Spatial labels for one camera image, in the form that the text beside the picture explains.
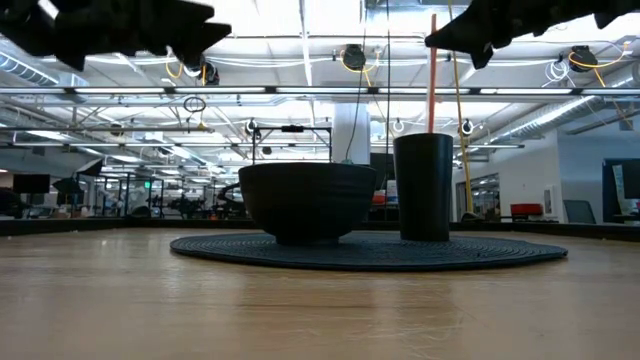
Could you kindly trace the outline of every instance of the ceiling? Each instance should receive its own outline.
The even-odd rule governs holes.
[[[369,82],[372,86],[410,86],[425,88],[429,84],[429,49],[425,48],[423,38],[430,28],[428,19],[436,14],[438,27],[449,21],[448,9],[441,5],[418,6],[418,1],[390,1],[394,5],[387,22],[386,11],[369,10],[362,15],[360,1],[344,0],[209,0],[196,1],[214,6],[215,22],[229,23],[233,33],[206,52],[219,74],[222,86],[367,86],[366,77],[361,80],[360,73],[348,71],[340,61],[340,53],[347,44],[365,43],[368,57],[367,67],[371,70]],[[304,17],[301,18],[301,5]],[[453,8],[455,16],[465,6]],[[640,14],[632,13],[620,17],[604,30],[598,30],[592,17],[558,25],[543,36],[534,38],[524,36],[515,39],[513,44],[496,52],[492,62],[485,69],[475,71],[470,58],[458,54],[459,78],[465,87],[595,87],[597,80],[593,72],[562,73],[556,65],[551,69],[559,54],[568,54],[573,45],[589,45],[601,63],[618,61],[602,69],[606,77],[628,65],[640,56],[640,28],[637,27]],[[303,28],[306,37],[302,36]],[[391,38],[387,39],[387,30]],[[0,51],[38,69],[51,77],[73,73],[73,70],[52,58],[33,58],[24,54],[8,40],[2,40]],[[308,55],[308,66],[305,57]],[[454,64],[448,61],[448,52],[438,51],[436,70],[437,86],[455,85]],[[86,70],[76,75],[90,86],[196,86],[197,80],[183,71],[179,73],[179,64],[172,58],[157,58],[140,53],[136,58],[127,59],[118,54],[103,54],[88,59]],[[560,72],[562,80],[555,81],[551,71]],[[391,71],[391,83],[388,83]],[[0,83],[3,86],[33,86],[14,74],[0,71]],[[121,104],[118,99],[109,96],[84,105],[56,103],[55,99],[44,104],[38,96],[15,96],[17,105],[39,107],[51,118],[45,122],[45,116],[32,118],[41,126],[83,126],[87,128],[111,126],[120,123],[127,127],[186,127],[191,114],[186,112],[182,103],[184,97],[160,98],[159,96],[125,98]],[[242,143],[247,141],[245,126],[250,119],[262,126],[281,126],[286,124],[331,126],[334,117],[333,104],[345,101],[331,97],[278,97],[256,95],[208,97],[208,107],[202,113],[191,116],[189,126],[205,124],[209,132],[164,132],[163,141],[167,143]],[[379,96],[376,101],[366,98],[371,119],[374,123],[384,122],[387,113],[386,98]],[[458,108],[455,97],[438,99],[435,118],[436,131],[457,136]],[[546,104],[547,101],[528,99],[470,99],[462,102],[462,116],[476,125],[482,125],[482,131],[497,131],[514,119]],[[392,134],[415,133],[424,131],[427,110],[424,99],[412,97],[394,99],[390,105],[390,117],[394,122],[402,123],[402,131]],[[1,119],[6,126],[15,125],[10,119]],[[385,142],[384,127],[374,124],[372,132],[375,141]],[[140,141],[133,133],[114,137],[105,133],[70,134],[74,138],[91,139],[110,143]],[[265,143],[278,142],[315,142],[322,144],[313,133],[284,134],[275,132]],[[193,155],[214,165],[228,166],[233,171],[235,163],[246,161],[246,149],[231,148],[191,148]],[[328,149],[322,146],[310,149],[273,149],[271,155],[260,155],[266,159],[327,159]],[[166,156],[158,157],[152,148],[139,151],[146,160],[155,163],[170,161]]]

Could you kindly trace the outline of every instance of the table surface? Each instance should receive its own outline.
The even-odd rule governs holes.
[[[634,359],[640,245],[528,267],[415,274],[250,267],[172,254],[211,230],[0,239],[0,359]]]

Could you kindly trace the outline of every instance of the black woven mat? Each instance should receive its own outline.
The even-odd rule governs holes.
[[[449,242],[402,241],[397,233],[351,233],[336,246],[292,247],[268,234],[194,236],[175,240],[176,253],[297,269],[439,271],[485,269],[560,259],[561,247],[526,241],[453,236]]]

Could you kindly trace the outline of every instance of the white column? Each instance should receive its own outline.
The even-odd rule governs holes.
[[[371,117],[368,104],[335,104],[333,117],[333,162],[351,160],[354,164],[369,165],[371,152]]]

